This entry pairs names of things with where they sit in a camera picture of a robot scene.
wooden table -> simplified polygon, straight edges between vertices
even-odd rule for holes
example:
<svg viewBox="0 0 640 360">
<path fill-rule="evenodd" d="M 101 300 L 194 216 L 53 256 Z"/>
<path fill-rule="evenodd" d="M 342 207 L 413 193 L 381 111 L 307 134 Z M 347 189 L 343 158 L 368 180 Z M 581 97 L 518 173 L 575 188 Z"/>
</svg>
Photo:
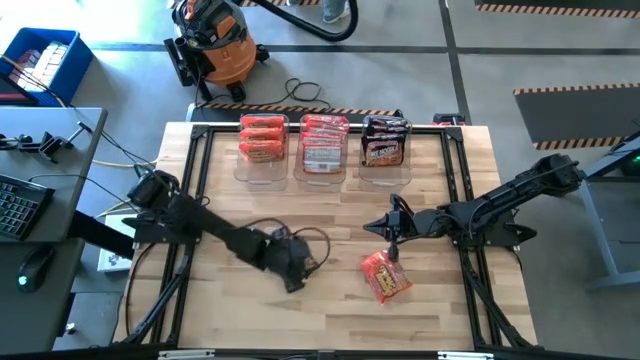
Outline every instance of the wooden table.
<svg viewBox="0 0 640 360">
<path fill-rule="evenodd" d="M 192 126 L 193 123 L 167 124 L 159 169 L 181 178 Z M 470 126 L 463 127 L 463 133 L 473 188 L 479 195 L 500 184 L 489 131 L 487 127 Z M 362 230 L 362 225 L 389 211 L 389 195 L 359 190 L 356 136 L 350 139 L 347 179 L 340 192 L 299 191 L 291 175 L 297 136 L 292 135 L 291 141 L 286 190 L 250 192 L 245 183 L 233 176 L 237 135 L 217 134 L 205 191 L 211 199 L 208 208 L 238 225 L 277 217 L 292 230 L 320 227 L 332 239 L 329 261 L 311 276 L 303 290 L 287 294 L 276 275 L 242 263 L 222 242 L 205 236 L 196 249 L 179 347 L 472 349 L 460 261 L 450 240 L 423 239 L 403 244 L 401 263 L 414 286 L 380 305 L 364 281 L 360 262 L 386 249 L 387 243 Z M 411 147 L 413 180 L 401 195 L 414 210 L 448 203 L 439 139 L 416 135 Z M 451 149 L 456 156 L 455 147 Z M 458 174 L 457 161 L 454 164 Z M 199 167 L 196 161 L 193 179 L 198 178 Z M 192 181 L 192 194 L 195 182 Z M 326 251 L 324 242 L 311 238 L 310 244 L 315 256 L 322 259 Z M 132 327 L 158 296 L 166 251 L 167 246 L 156 246 L 139 266 L 130 299 Z M 535 343 L 515 257 L 505 249 L 488 248 L 487 259 L 496 301 L 522 335 Z M 124 338 L 123 309 L 114 340 Z M 169 310 L 173 314 L 173 303 Z M 480 315 L 483 334 L 488 339 L 483 308 Z M 167 316 L 165 331 L 171 317 Z"/>
</svg>

blue storage bin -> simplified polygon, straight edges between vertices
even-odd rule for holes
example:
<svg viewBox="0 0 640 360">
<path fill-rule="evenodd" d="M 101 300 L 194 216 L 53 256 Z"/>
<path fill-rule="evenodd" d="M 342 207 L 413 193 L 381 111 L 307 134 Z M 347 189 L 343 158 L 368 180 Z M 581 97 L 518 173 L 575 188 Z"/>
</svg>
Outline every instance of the blue storage bin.
<svg viewBox="0 0 640 360">
<path fill-rule="evenodd" d="M 80 33 L 72 30 L 22 28 L 4 54 L 16 61 L 29 49 L 43 52 L 52 41 L 68 45 L 69 49 L 62 57 L 62 62 L 49 88 L 65 103 L 71 103 L 93 59 L 93 53 L 80 39 Z M 9 75 L 11 71 L 13 66 L 4 61 L 0 62 L 0 72 Z M 29 91 L 29 93 L 38 99 L 38 106 L 60 106 L 56 98 L 46 91 Z"/>
</svg>

person's foot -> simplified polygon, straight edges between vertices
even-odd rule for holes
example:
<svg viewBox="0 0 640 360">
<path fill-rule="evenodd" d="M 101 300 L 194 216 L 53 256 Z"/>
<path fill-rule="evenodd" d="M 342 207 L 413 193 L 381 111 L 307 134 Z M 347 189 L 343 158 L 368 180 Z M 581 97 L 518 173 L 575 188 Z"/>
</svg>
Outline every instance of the person's foot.
<svg viewBox="0 0 640 360">
<path fill-rule="evenodd" d="M 336 21 L 338 21 L 338 20 L 340 20 L 342 18 L 345 18 L 345 17 L 347 17 L 349 15 L 351 15 L 351 9 L 349 8 L 349 2 L 346 1 L 344 3 L 344 10 L 342 11 L 341 14 L 339 14 L 337 16 L 326 16 L 325 15 L 325 16 L 322 17 L 322 21 L 324 21 L 327 24 L 333 24 Z"/>
</svg>

vacuum cleaner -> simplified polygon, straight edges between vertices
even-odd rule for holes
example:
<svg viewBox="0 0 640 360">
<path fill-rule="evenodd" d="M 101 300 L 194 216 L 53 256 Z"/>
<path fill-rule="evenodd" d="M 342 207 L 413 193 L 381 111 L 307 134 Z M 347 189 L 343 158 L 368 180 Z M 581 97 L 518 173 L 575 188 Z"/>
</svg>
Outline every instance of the vacuum cleaner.
<svg viewBox="0 0 640 360">
<path fill-rule="evenodd" d="M 249 34 L 239 3 L 242 0 L 200 0 L 190 20 L 186 20 L 187 0 L 171 16 L 180 34 L 166 39 L 165 48 L 182 86 L 196 85 L 204 101 L 213 96 L 206 82 L 226 87 L 233 101 L 246 99 L 243 81 L 256 62 L 269 59 L 266 47 L 256 44 Z M 269 0 L 252 0 L 293 25 L 330 42 L 349 38 L 358 24 L 356 0 L 348 0 L 351 20 L 343 32 L 332 33 L 273 5 Z"/>
</svg>

keyboard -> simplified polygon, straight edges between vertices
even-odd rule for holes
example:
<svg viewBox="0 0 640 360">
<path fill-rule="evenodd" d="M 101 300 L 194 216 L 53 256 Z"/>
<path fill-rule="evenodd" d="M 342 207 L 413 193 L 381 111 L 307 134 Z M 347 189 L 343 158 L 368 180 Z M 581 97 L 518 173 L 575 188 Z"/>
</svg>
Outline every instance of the keyboard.
<svg viewBox="0 0 640 360">
<path fill-rule="evenodd" d="M 26 239 L 54 192 L 54 189 L 0 175 L 0 237 Z"/>
</svg>

